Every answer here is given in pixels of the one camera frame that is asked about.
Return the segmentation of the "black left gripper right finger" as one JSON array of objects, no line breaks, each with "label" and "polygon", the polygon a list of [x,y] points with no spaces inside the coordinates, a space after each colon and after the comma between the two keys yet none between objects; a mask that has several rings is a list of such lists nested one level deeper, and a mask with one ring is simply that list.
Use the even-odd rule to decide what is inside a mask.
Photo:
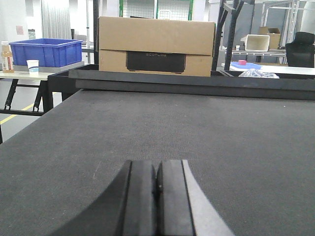
[{"label": "black left gripper right finger", "polygon": [[161,236],[232,236],[200,188],[187,160],[164,160],[157,172]]}]

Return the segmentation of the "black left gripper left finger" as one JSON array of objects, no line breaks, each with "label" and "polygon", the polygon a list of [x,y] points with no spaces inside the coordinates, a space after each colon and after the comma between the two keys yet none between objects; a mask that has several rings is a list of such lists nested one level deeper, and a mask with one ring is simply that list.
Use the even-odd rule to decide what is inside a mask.
[{"label": "black left gripper left finger", "polygon": [[151,161],[126,161],[103,193],[53,236],[154,236],[155,170]]}]

